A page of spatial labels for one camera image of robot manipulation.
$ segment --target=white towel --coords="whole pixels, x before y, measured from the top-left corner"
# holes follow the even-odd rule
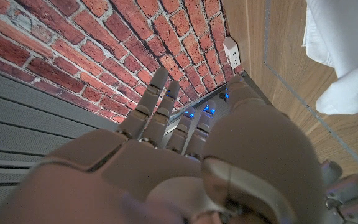
[[[320,96],[324,114],[358,113],[358,1],[306,0],[303,45],[313,60],[335,68],[338,81]]]

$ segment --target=metal device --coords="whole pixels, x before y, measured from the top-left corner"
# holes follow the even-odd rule
[[[152,114],[167,77],[156,71],[116,132],[47,155],[2,204],[0,223],[358,223],[358,175],[339,179],[339,165],[320,164],[300,129],[240,76],[227,84],[230,115],[211,128],[207,102],[183,152],[187,108],[162,147],[179,91],[171,82]]]

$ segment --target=red brick wall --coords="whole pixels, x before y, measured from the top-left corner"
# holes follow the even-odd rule
[[[180,109],[233,76],[225,21],[220,0],[0,0],[0,71],[121,122],[164,66]]]

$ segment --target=wooden wall panel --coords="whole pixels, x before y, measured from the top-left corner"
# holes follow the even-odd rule
[[[358,172],[358,114],[328,116],[315,109],[337,78],[301,46],[306,2],[224,0],[223,7],[231,36],[241,43],[242,66],[266,97],[309,136],[321,160],[337,161],[347,174]]]

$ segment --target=power socket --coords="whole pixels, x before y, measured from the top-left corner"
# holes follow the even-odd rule
[[[224,53],[232,68],[240,65],[239,47],[231,37],[226,37],[223,42]]]

